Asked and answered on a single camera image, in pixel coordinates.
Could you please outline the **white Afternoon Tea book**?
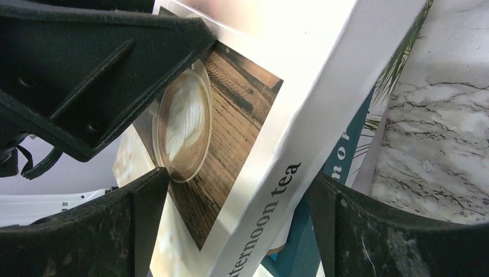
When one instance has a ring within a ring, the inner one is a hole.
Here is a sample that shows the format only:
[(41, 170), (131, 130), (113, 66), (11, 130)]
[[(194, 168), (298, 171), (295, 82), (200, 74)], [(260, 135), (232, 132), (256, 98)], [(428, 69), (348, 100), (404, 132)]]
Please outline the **white Afternoon Tea book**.
[(156, 1), (217, 36), (123, 133), (124, 186), (170, 179), (153, 276), (253, 276), (424, 1)]

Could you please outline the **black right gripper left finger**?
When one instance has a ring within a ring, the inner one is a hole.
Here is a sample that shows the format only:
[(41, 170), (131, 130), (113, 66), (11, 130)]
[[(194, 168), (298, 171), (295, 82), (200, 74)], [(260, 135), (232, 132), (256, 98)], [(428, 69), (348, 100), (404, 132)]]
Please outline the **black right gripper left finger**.
[(158, 167), (94, 200), (1, 228), (2, 276), (147, 276), (169, 175)]

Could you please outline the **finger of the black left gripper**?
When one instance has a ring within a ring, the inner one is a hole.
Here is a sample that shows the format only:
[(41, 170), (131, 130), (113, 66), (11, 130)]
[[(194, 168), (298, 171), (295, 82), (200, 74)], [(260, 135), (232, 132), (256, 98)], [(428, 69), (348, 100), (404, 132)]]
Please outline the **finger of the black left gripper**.
[(198, 17), (1, 5), (1, 120), (86, 162), (216, 37)]

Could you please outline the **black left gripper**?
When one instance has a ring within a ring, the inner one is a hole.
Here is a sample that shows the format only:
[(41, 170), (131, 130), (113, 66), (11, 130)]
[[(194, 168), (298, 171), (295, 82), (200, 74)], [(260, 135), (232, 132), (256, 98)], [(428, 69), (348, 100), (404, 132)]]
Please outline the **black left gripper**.
[(32, 154), (20, 145), (28, 135), (29, 133), (23, 130), (1, 130), (1, 178), (12, 177), (19, 173), (18, 152), (27, 159), (21, 170), (21, 176), (28, 180), (46, 173), (62, 156), (61, 150), (53, 148), (43, 160), (34, 165)]

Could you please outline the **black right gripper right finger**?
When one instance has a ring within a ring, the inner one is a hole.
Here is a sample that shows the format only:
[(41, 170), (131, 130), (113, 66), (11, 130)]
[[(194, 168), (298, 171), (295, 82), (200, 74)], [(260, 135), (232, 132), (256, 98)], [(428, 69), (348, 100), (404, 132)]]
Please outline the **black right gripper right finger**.
[(488, 224), (415, 215), (324, 173), (306, 198), (327, 276), (488, 275)]

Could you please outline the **white Decorate book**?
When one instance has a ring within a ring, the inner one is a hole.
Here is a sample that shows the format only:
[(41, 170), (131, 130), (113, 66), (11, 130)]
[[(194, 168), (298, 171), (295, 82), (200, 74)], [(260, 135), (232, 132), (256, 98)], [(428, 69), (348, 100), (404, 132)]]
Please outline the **white Decorate book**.
[(388, 105), (432, 4), (423, 2), (410, 29), (321, 168), (340, 184), (360, 193), (370, 193)]

